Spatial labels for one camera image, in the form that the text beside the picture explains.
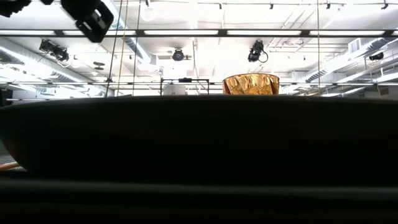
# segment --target black fabric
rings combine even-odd
[[[2,108],[0,136],[41,175],[388,185],[397,111],[393,101],[286,96],[48,101]]]

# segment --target gold foil cup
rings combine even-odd
[[[223,80],[224,94],[277,95],[279,77],[264,73],[234,75]]]

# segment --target vertical pole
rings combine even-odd
[[[163,78],[160,78],[160,95],[162,96]]]

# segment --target ventilation duct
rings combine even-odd
[[[103,2],[106,4],[106,6],[109,8],[109,10],[112,12],[114,20],[113,23],[111,24],[111,29],[117,29],[117,30],[124,30],[128,29],[128,26],[124,24],[124,18],[120,16],[119,19],[119,12],[116,9],[115,4],[113,3],[112,0],[103,0]],[[141,62],[145,63],[151,63],[152,59],[151,56],[142,48],[141,45],[137,43],[137,40],[135,38],[131,37],[122,37],[122,40],[124,40],[125,44],[137,55],[138,60]]]
[[[0,39],[0,63],[21,68],[36,75],[37,78],[51,82],[92,82],[92,80],[77,74],[67,68],[63,68],[49,59],[43,58],[20,45],[7,39]],[[88,86],[96,95],[104,95],[104,86]]]
[[[354,53],[344,54],[338,58],[330,60],[320,71],[318,68],[312,70],[308,74],[305,75],[305,82],[309,83],[316,80],[319,77],[324,75],[333,73],[334,71],[343,68],[351,63],[353,63],[352,59],[358,57],[368,57],[372,54],[376,53],[382,47],[390,44],[391,42],[397,40],[396,38],[378,38],[367,45],[362,46],[359,50],[356,50]]]

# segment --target cable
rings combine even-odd
[[[321,96],[321,53],[320,53],[320,37],[319,37],[319,0],[317,0],[317,16],[318,16],[318,96]]]
[[[266,62],[268,62],[268,54],[267,54],[267,52],[265,52],[265,51],[262,51],[266,56],[267,56],[267,60],[265,60],[264,62],[262,62],[260,59],[259,59],[259,62],[261,62],[261,63],[266,63]]]
[[[61,64],[61,62],[60,62],[60,61],[58,61],[58,60],[57,60],[57,63],[58,63],[59,65],[61,65],[61,67],[63,67],[63,68],[67,68],[67,67],[69,67],[69,66],[70,66],[70,63],[69,63],[68,65],[62,65],[62,64]]]
[[[137,29],[139,28],[139,18],[141,17],[141,0],[139,0],[138,6],[138,19],[137,19]],[[136,37],[136,49],[134,51],[134,74],[132,77],[132,96],[134,96],[134,90],[136,87],[136,70],[137,70],[137,46],[138,46],[138,37]]]
[[[49,52],[46,52],[37,62],[40,62]]]
[[[129,9],[129,0],[127,0],[127,4],[126,4],[126,16],[124,17],[124,24],[127,24],[127,15],[128,15],[128,9]],[[124,32],[123,32],[123,43],[122,43],[122,56],[120,57],[120,68],[119,68],[119,81],[118,81],[118,94],[116,96],[119,96],[119,92],[120,92],[120,79],[121,79],[121,75],[122,75],[122,65],[123,65],[123,53],[124,53],[124,36],[126,35],[126,27],[124,26]]]
[[[121,12],[122,12],[122,4],[123,4],[123,0],[120,0],[119,17],[118,17],[118,24],[117,24],[118,26],[117,26],[117,28],[116,28],[116,33],[118,33],[118,30],[119,30],[119,23],[120,23],[120,17],[122,16],[122,15],[121,15]],[[115,46],[116,46],[116,38],[117,38],[117,37],[114,38],[114,42],[113,42],[112,59],[111,59],[111,68],[109,69],[109,77],[108,77],[108,84],[106,85],[105,98],[108,97],[109,84],[111,83],[112,64],[113,64],[113,58],[114,58],[114,49],[115,49]]]

